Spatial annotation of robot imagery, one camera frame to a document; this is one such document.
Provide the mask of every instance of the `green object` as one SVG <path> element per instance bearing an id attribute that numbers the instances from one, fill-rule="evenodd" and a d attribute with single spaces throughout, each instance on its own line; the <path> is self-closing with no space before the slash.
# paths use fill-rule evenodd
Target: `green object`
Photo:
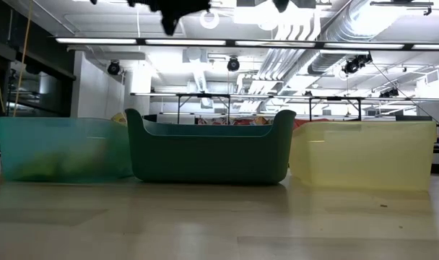
<path id="1" fill-rule="evenodd" d="M 132 176 L 127 131 L 96 118 L 0 118 L 3 177 L 97 183 Z"/>
<path id="2" fill-rule="evenodd" d="M 295 112 L 272 126 L 155 123 L 126 110 L 134 175 L 147 182 L 279 183 L 287 173 Z"/>

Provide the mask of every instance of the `yellow plastic bin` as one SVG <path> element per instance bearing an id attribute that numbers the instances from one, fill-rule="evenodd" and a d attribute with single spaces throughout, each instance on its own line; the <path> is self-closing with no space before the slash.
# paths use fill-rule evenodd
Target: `yellow plastic bin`
<path id="1" fill-rule="evenodd" d="M 427 191 L 433 122 L 317 122 L 293 131 L 290 170 L 312 186 Z"/>

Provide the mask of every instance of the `wooden floor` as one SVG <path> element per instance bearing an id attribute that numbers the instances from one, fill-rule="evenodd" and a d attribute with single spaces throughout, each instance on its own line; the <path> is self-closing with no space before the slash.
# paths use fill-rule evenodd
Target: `wooden floor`
<path id="1" fill-rule="evenodd" d="M 3 183 L 2 259 L 439 259 L 439 176 L 429 194 Z"/>

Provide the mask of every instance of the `translucent bin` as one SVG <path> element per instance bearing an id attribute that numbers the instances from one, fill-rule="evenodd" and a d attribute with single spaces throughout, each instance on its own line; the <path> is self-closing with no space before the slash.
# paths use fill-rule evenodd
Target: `translucent bin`
<path id="1" fill-rule="evenodd" d="M 318 122 L 292 134 L 290 170 L 312 186 L 427 191 L 433 122 Z"/>
<path id="2" fill-rule="evenodd" d="M 128 130 L 96 118 L 0 118 L 8 181 L 94 183 L 131 176 Z"/>

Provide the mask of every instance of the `ceiling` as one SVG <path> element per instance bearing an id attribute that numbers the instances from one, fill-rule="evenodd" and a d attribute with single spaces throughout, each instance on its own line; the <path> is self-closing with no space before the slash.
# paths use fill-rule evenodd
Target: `ceiling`
<path id="1" fill-rule="evenodd" d="M 18 12 L 27 14 L 28 1 L 5 0 Z M 219 24 L 214 29 L 206 29 L 199 22 L 200 13 L 184 17 L 177 27 L 175 38 L 234 38 L 234 39 L 272 39 L 276 37 L 277 29 L 262 30 L 258 25 L 234 23 L 235 1 L 224 1 L 223 8 L 217 10 Z M 321 11 L 321 26 L 329 21 L 341 9 L 347 0 L 331 0 L 330 9 Z M 130 8 L 126 4 L 109 4 L 101 1 L 93 6 L 82 0 L 35 0 L 32 9 L 32 20 L 56 36 L 82 37 L 166 37 L 160 25 L 160 14 L 151 13 L 146 6 L 138 5 Z M 372 24 L 382 19 L 382 13 L 371 15 Z M 423 15 L 423 10 L 407 11 L 391 26 L 380 32 L 374 41 L 429 41 L 439 43 L 439 9 L 434 9 L 429 16 Z M 174 47 L 131 47 L 103 46 L 93 47 L 93 55 L 99 56 L 100 63 L 108 63 L 102 55 L 110 52 L 143 52 L 148 55 L 157 76 L 152 85 L 163 87 L 168 85 L 186 85 L 194 80 L 192 71 L 182 64 L 184 48 Z M 226 70 L 227 61 L 215 60 L 205 71 L 207 81 L 236 82 L 239 73 L 256 72 L 268 55 L 266 49 L 239 48 L 207 48 L 208 53 L 238 56 L 241 70 L 233 73 Z M 390 80 L 403 79 L 401 87 L 413 90 L 416 85 L 417 72 L 431 72 L 434 66 L 439 66 L 439 52 L 372 52 L 374 64 L 383 72 L 370 65 L 360 73 L 349 77 L 339 77 L 336 66 L 328 73 L 332 77 L 321 77 L 315 84 L 318 90 L 326 90 L 326 95 L 336 95 L 348 89 L 349 91 L 368 90 L 382 86 Z"/>

